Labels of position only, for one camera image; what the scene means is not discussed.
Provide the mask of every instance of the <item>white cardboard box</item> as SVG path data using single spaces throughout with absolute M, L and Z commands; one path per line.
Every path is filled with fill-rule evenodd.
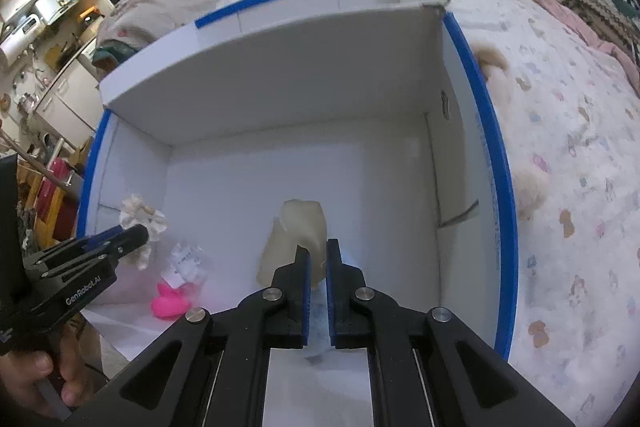
M 120 202 L 142 195 L 166 214 L 168 243 L 187 238 L 209 254 L 198 304 L 214 313 L 258 289 L 281 204 L 318 200 L 329 237 L 370 286 L 402 306 L 449 307 L 507 357 L 518 265 L 511 180 L 448 1 L 243 0 L 159 39 L 100 85 L 109 110 L 79 232 L 112 227 Z M 138 273 L 121 263 L 85 311 L 128 359 L 168 327 L 149 309 L 159 265 Z M 266 426 L 336 425 L 325 391 L 338 382 L 354 407 L 370 399 L 366 355 L 334 353 L 319 367 L 304 357 L 272 355 Z

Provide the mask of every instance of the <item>white cabinet door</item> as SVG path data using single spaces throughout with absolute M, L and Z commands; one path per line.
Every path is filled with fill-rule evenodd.
M 93 130 L 98 129 L 104 108 L 98 82 L 76 59 L 60 74 L 55 93 Z
M 42 100 L 36 113 L 75 148 L 82 147 L 82 144 L 94 133 L 78 118 L 78 115 L 66 107 L 65 103 L 55 95 L 53 89 Z
M 31 0 L 8 0 L 5 4 L 0 8 L 0 14 L 2 18 L 6 21 L 13 17 L 20 11 L 25 4 L 30 2 Z

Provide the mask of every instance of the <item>bedsheet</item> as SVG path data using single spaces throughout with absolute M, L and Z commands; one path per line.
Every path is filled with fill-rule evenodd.
M 603 425 L 640 369 L 640 102 L 616 58 L 532 0 L 449 9 L 510 62 L 510 109 L 497 111 L 510 164 L 550 177 L 519 222 L 510 363 L 577 425 Z

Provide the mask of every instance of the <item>wooden chair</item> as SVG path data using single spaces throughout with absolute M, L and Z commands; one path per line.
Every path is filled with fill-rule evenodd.
M 31 210 L 36 202 L 36 198 L 38 197 L 38 192 L 40 190 L 40 186 L 42 185 L 43 175 L 39 172 L 30 169 L 27 165 L 23 165 L 22 163 L 18 163 L 18 173 L 17 173 L 17 181 L 18 185 L 21 183 L 27 183 L 29 185 L 29 196 L 24 202 L 24 209 Z
M 53 232 L 56 229 L 56 221 L 58 220 L 58 213 L 60 212 L 60 207 L 62 206 L 62 200 L 64 197 L 64 192 L 60 188 L 56 188 L 53 192 L 53 197 L 51 198 L 46 219 L 43 221 L 36 216 L 33 232 L 36 235 L 38 245 L 43 250 L 54 247 L 58 244 L 58 241 L 53 239 Z

